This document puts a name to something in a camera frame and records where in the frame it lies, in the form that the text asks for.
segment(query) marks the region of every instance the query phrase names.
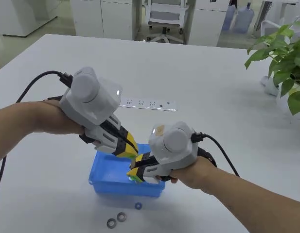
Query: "black cable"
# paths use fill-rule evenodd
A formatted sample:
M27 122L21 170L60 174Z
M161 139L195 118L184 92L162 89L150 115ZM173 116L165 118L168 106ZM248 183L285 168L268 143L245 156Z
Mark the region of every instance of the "black cable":
M41 73L40 75L38 75L36 78L34 78L29 85L27 86L27 88L24 90L24 92L21 94L21 96L18 98L18 100L16 101L16 103L20 103L23 99L23 97L28 93L28 91L30 90L30 88L33 86L33 84L35 84L40 78L49 75L49 74L56 74L60 77L60 79L65 79L64 74L55 70L50 70L50 71L46 71L44 73ZM7 156L5 156L2 160L2 164L0 166L0 182L2 180L3 177L3 173L4 173L4 168L5 168L5 164L6 164L6 158Z
M112 125L110 122L108 122L106 120L100 124L100 127L102 129L104 129L105 131L107 131L109 134L113 135L114 137L120 138L121 140L123 140L124 142L129 144L135 150L135 152L137 154L139 153L137 148L134 146L134 144L131 141L129 141L124 135L122 135L119 132L119 130L114 125Z
M208 135L208 134L203 134L204 135L204 138L207 137L209 138L211 141L213 141L217 146L218 148L221 150L221 152L223 153L225 159L227 160L228 164L231 166L232 170L234 171L235 175L239 177L239 174L238 172L236 171L233 163L231 162L231 160L229 159L228 155L226 154L226 152L224 151L224 149L222 148L222 146L220 145L220 143L214 139L212 136Z

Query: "metal washer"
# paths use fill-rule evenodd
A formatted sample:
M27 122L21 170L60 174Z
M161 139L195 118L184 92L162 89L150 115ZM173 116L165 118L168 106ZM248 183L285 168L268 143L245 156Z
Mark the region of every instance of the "metal washer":
M140 209L142 208L142 204L141 204L140 202L137 202L137 203L135 204L135 208L136 208L137 210L140 210Z
M119 212L116 218L119 222L125 222L126 214L124 212Z
M113 229L114 227L116 227L116 220L113 218L110 218L107 222L106 222L106 226L110 229Z

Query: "hand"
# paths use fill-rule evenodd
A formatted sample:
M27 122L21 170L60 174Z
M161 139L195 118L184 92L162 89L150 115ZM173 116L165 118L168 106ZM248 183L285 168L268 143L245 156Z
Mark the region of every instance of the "hand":
M83 134L84 128L70 120L60 109L59 101L46 100L36 104L36 130L53 134Z
M197 157L197 160L191 166L183 169L173 170L170 176L181 180L186 186L193 189L201 189L203 192L210 194L208 191L209 178L217 169L208 159Z

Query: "white wall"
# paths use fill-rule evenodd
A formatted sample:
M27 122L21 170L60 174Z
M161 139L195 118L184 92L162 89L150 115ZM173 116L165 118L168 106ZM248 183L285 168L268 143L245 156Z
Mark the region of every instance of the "white wall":
M300 0L298 5L296 6L287 6L286 12L285 12L285 24L292 23L296 16L300 15Z
M267 13L266 20L279 23L281 7L282 7L281 3L273 3L271 9ZM285 11L284 24L290 24L294 22L295 18L299 15L300 15L300 2L298 3L298 5L288 5Z

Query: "cable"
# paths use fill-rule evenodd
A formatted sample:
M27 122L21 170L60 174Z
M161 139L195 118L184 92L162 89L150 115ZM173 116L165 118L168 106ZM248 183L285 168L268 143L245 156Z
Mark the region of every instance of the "cable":
M55 70L50 70L50 71L46 71L44 73L41 73L40 75L38 75L37 77L35 77L27 86L27 88L23 91L23 93L21 94L21 96L18 98L18 100L16 101L16 103L20 103L23 99L23 97L28 93L28 91L30 90L30 88L33 86L33 84L35 84L39 79L41 79L42 77L49 75L49 74L56 74L60 77L60 80L64 80L65 82L69 82L67 79L67 76L65 76L65 74L55 71ZM2 180L3 177L3 173L4 173L4 168L5 168L5 164L6 164L6 158L7 156L5 156L2 160L2 164L0 166L0 182Z
M222 146L220 145L220 143L216 139L214 139L212 136L210 136L208 134L204 134L204 136L207 137L207 138L209 138L211 141L213 141L218 146L218 148L223 153L225 159L227 160L228 164L231 166L232 170L234 171L235 175L239 177L239 174L238 174L237 170L235 169L233 163L229 159L228 155L226 154L226 152L224 151L224 149L222 148Z
M227 160L228 164L232 168L232 170L235 173L235 175L238 176L238 177L240 177L239 174L238 174L238 172L237 172L237 170L235 169L233 163L229 159L228 155L226 154L226 152L224 151L224 149L222 148L222 146L220 145L220 143L216 139L214 139L212 136L210 136L208 134L205 134L205 133L193 133L192 136L191 136L191 141L192 141L192 143L201 142L201 141L203 141L203 139L205 137L209 138L211 141L213 141L218 146L218 148L223 153L225 159Z

